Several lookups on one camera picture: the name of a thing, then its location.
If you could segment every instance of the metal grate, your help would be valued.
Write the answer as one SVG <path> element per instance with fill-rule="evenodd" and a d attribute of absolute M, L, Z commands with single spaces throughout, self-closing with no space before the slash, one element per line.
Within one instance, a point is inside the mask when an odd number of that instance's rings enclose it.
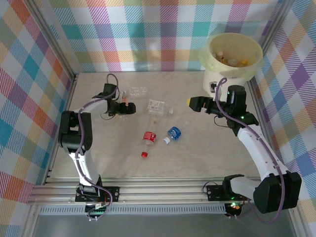
<path fill-rule="evenodd" d="M 84 213 L 84 206 L 42 206 L 39 215 L 78 215 Z M 192 205 L 114 205 L 108 214 L 224 214 L 225 205 L 192 204 Z"/>

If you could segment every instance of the red bottle cap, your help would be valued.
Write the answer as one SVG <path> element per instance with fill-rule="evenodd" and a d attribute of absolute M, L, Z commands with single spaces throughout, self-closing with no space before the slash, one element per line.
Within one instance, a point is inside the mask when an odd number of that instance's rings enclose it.
<path fill-rule="evenodd" d="M 147 152 L 142 152 L 142 158 L 147 158 L 148 153 Z"/>

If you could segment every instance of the blue label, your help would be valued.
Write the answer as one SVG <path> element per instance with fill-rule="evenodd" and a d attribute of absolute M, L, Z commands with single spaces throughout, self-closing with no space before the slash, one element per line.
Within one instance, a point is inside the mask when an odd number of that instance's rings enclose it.
<path fill-rule="evenodd" d="M 168 135 L 174 140 L 178 140 L 178 138 L 181 136 L 181 131 L 180 129 L 178 129 L 177 127 L 172 127 L 169 131 L 168 131 Z"/>

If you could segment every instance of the plastic bottle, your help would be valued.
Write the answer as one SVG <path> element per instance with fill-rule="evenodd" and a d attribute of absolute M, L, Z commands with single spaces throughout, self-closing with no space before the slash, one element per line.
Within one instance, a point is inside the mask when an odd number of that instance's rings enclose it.
<path fill-rule="evenodd" d="M 173 114 L 173 107 L 164 101 L 150 99 L 148 103 L 145 104 L 145 111 L 150 115 L 168 116 Z"/>
<path fill-rule="evenodd" d="M 168 144 L 171 140 L 176 141 L 181 137 L 182 133 L 177 127 L 172 127 L 168 132 L 167 136 L 164 138 L 164 142 Z"/>
<path fill-rule="evenodd" d="M 217 60 L 220 61 L 221 63 L 224 62 L 224 53 L 223 52 L 217 53 Z"/>
<path fill-rule="evenodd" d="M 148 148 L 155 143 L 156 130 L 160 116 L 151 115 L 143 137 L 142 158 L 148 157 Z"/>
<path fill-rule="evenodd" d="M 127 90 L 127 95 L 130 98 L 146 98 L 148 89 L 145 86 L 131 87 Z"/>
<path fill-rule="evenodd" d="M 182 135 L 182 131 L 188 126 L 188 121 L 181 121 L 177 126 L 173 126 L 167 132 L 167 136 L 164 138 L 164 142 L 168 144 L 170 141 L 177 141 Z"/>
<path fill-rule="evenodd" d="M 231 58 L 227 61 L 228 65 L 231 66 L 231 67 L 237 67 L 238 65 L 238 61 L 234 58 Z"/>

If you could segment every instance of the beige tabletop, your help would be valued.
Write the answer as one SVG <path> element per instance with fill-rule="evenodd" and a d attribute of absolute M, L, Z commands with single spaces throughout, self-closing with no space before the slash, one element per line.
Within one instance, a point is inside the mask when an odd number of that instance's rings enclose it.
<path fill-rule="evenodd" d="M 202 89 L 204 72 L 115 73 L 120 90 L 145 86 L 147 98 L 130 98 L 137 112 L 106 121 L 98 117 L 92 122 L 91 153 L 101 177 L 224 177 L 244 174 L 258 177 L 258 170 L 243 144 L 229 128 L 214 124 L 214 115 L 196 113 L 187 106 L 187 99 L 206 96 Z M 107 73 L 79 75 L 70 110 L 80 108 L 103 90 Z M 248 111 L 255 114 L 247 91 Z M 141 158 L 142 138 L 149 115 L 144 111 L 148 99 L 165 101 L 174 108 L 171 116 L 159 120 L 156 143 L 147 159 Z M 226 125 L 224 118 L 218 124 Z M 176 142 L 163 142 L 167 131 L 182 126 Z M 51 173 L 53 178 L 78 177 L 71 158 L 59 148 Z"/>

